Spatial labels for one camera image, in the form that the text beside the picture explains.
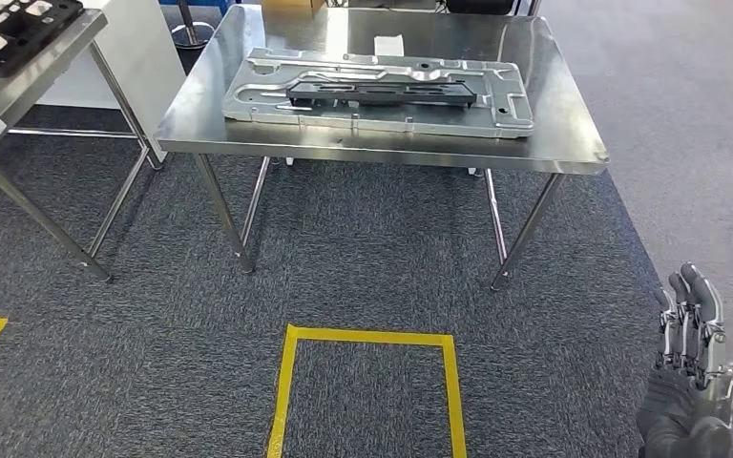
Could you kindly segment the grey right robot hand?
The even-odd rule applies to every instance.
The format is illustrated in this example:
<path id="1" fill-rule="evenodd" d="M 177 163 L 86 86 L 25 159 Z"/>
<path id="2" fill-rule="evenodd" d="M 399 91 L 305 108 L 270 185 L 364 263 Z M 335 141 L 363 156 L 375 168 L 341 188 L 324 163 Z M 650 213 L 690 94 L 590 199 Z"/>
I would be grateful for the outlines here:
<path id="1" fill-rule="evenodd" d="M 692 262 L 668 283 L 657 295 L 659 340 L 636 415 L 639 456 L 730 457 L 733 364 L 722 298 Z"/>

